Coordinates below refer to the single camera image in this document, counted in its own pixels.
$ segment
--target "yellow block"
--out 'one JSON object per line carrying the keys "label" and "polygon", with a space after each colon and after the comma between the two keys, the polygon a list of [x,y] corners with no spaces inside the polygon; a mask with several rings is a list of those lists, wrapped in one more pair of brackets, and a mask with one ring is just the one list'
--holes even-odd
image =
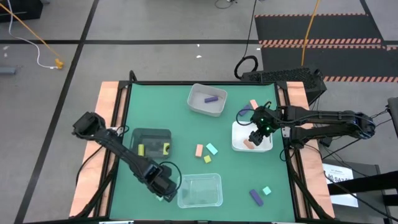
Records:
{"label": "yellow block", "polygon": [[139,144],[138,145],[138,156],[144,156],[144,145],[143,144]]}
{"label": "yellow block", "polygon": [[203,159],[205,160],[206,163],[211,162],[210,156],[205,156]]}
{"label": "yellow block", "polygon": [[170,143],[163,144],[163,155],[166,156],[169,154],[169,147],[170,147]]}

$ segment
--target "white sign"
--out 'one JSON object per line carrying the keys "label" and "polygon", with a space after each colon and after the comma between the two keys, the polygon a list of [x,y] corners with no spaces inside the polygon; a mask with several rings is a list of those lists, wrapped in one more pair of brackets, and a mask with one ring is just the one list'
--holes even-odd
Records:
{"label": "white sign", "polygon": [[[346,167],[323,164],[323,170],[325,171],[326,176],[336,183],[354,179],[353,171]],[[326,178],[326,182],[328,184],[332,183],[327,178]],[[331,198],[331,202],[334,204],[346,205],[346,206],[358,208],[358,200],[349,194],[333,195],[333,196],[330,196],[330,198]]]}

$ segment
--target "gray floor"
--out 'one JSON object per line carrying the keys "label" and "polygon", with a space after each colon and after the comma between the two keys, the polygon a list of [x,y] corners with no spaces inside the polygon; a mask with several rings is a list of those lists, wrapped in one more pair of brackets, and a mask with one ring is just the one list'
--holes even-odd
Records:
{"label": "gray floor", "polygon": [[[51,0],[42,18],[28,21],[44,39],[78,40],[93,0]],[[266,0],[258,2],[257,14],[311,13],[316,0]],[[395,0],[367,0],[386,40],[398,40],[398,8]],[[239,0],[219,10],[214,0],[99,0],[88,39],[245,39],[253,1]],[[363,12],[359,0],[323,0],[319,13]],[[252,30],[251,39],[256,39]],[[7,24],[0,24],[0,39],[11,39]],[[32,38],[18,23],[13,33]],[[30,179],[44,136],[57,104],[76,45],[55,45],[67,66],[62,71],[35,64],[36,51],[30,45],[0,45],[0,65],[18,66],[12,77],[0,77],[0,217],[12,223]],[[260,57],[259,46],[248,54]],[[52,65],[53,55],[40,46],[40,61]],[[43,171],[27,211],[25,222],[67,218],[81,164],[83,140],[73,137],[72,124],[86,111],[93,111],[106,80],[123,80],[133,69],[140,80],[234,80],[233,69],[243,56],[245,45],[86,45],[52,139]],[[250,70],[250,63],[241,70]],[[327,83],[320,99],[322,110],[356,110],[375,114],[388,97],[398,96],[396,83]],[[387,116],[376,121],[383,121]],[[336,149],[349,138],[334,142]],[[397,138],[392,124],[377,129],[369,140],[342,151],[353,162],[379,164],[382,172],[397,170]]]}

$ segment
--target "orange block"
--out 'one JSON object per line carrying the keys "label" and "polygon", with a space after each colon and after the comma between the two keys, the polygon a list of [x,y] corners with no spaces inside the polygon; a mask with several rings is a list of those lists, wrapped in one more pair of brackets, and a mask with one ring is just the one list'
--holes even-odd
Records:
{"label": "orange block", "polygon": [[246,145],[247,148],[249,148],[249,149],[254,149],[253,144],[252,144],[251,142],[249,142],[249,140],[245,139],[245,140],[243,141],[243,143]]}
{"label": "orange block", "polygon": [[252,109],[256,109],[257,107],[259,107],[259,105],[257,104],[257,102],[255,101],[255,100],[251,100],[250,101],[250,104],[251,104],[251,108]]}
{"label": "orange block", "polygon": [[197,152],[195,153],[196,157],[201,157],[201,152],[203,152],[203,145],[198,144],[197,145]]}

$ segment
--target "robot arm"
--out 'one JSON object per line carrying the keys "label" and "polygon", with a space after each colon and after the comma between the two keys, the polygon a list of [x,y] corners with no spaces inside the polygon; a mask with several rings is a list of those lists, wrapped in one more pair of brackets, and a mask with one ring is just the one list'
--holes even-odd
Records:
{"label": "robot arm", "polygon": [[[259,106],[254,110],[250,121],[257,126],[249,136],[249,141],[260,145],[263,137],[268,137],[279,128],[285,128],[284,137],[297,148],[303,148],[311,139],[349,135],[368,139],[375,133],[372,118],[353,111],[309,111],[298,106],[279,106],[276,110]],[[304,129],[296,126],[305,123],[329,124],[329,126]]]}
{"label": "robot arm", "polygon": [[169,179],[172,171],[152,159],[138,156],[124,147],[116,131],[105,128],[105,120],[96,113],[86,112],[74,125],[73,135],[80,139],[96,141],[126,162],[138,181],[145,184],[154,194],[171,202],[176,195],[177,185]]}

